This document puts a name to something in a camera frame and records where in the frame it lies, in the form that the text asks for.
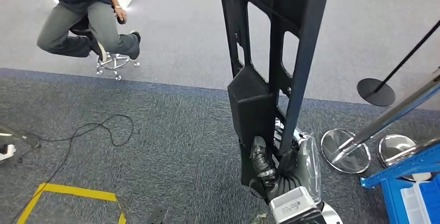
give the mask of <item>white robot part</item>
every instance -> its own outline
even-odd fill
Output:
[[[0,161],[3,161],[5,159],[12,157],[13,154],[15,153],[15,151],[16,151],[16,149],[15,149],[14,145],[8,145],[7,150],[4,154],[0,152]]]

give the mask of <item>gray carpet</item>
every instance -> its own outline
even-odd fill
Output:
[[[5,0],[0,15],[1,67],[95,76],[94,59],[50,55],[36,47],[49,14],[43,0]],[[363,103],[356,84],[384,79],[438,21],[438,0],[328,0],[306,97]],[[269,20],[249,6],[252,57],[267,74]],[[225,89],[231,78],[221,0],[133,0],[128,22],[120,26],[142,34],[139,69],[125,79]],[[436,32],[390,81],[397,98],[418,86],[438,67]],[[284,63],[293,70],[297,39],[286,37]],[[440,97],[424,108],[440,109]]]
[[[227,94],[222,90],[0,69],[0,121],[46,138],[69,137],[87,122],[113,114],[130,116],[135,135],[113,147],[104,129],[74,140],[66,165],[52,183],[115,192],[128,223],[145,223],[157,206],[164,223],[250,223],[269,213],[262,200],[240,185],[240,155]],[[304,100],[299,125],[320,138],[331,128],[357,130],[383,109],[355,103]],[[415,110],[385,133],[416,140],[438,134],[440,114]],[[116,143],[129,122],[108,123]],[[374,142],[370,142],[374,151]],[[9,223],[62,161],[66,142],[43,143],[0,162],[0,222]],[[380,169],[373,163],[367,174]],[[358,176],[322,167],[323,199],[345,223],[387,223],[380,189],[367,190]],[[28,223],[117,223],[114,203],[44,193]]]

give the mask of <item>hand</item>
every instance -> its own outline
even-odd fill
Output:
[[[127,12],[124,9],[115,8],[115,14],[121,21],[127,20]]]

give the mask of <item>floor marking tape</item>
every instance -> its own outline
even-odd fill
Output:
[[[125,215],[122,212],[122,208],[118,200],[116,199],[116,195],[114,193],[93,190],[93,189],[83,189],[83,188],[77,188],[66,185],[58,185],[58,184],[40,184],[37,190],[35,190],[35,193],[32,196],[33,198],[30,200],[26,208],[23,210],[23,213],[18,219],[17,224],[24,224],[26,222],[26,219],[29,217],[29,214],[31,213],[32,209],[35,207],[35,204],[37,203],[38,199],[40,198],[41,194],[44,191],[61,193],[61,194],[71,194],[71,195],[76,195],[78,197],[94,198],[103,201],[116,202],[121,211],[118,224],[126,224],[127,222],[127,220],[125,219]]]

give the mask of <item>black bracket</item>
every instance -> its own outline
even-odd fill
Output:
[[[269,80],[265,82],[254,69],[251,59],[248,3],[251,2],[270,19]],[[310,72],[326,0],[222,0],[229,45],[233,81],[228,87],[235,131],[242,153],[243,185],[250,186],[265,198],[267,195],[250,161],[253,138],[265,139],[269,155],[275,155],[279,171],[292,160],[293,133]],[[282,63],[285,32],[299,39],[295,68],[289,74]],[[244,51],[244,64],[239,61],[237,43]],[[280,90],[289,97],[287,112],[278,107]],[[274,123],[284,124],[280,148],[273,145]]]

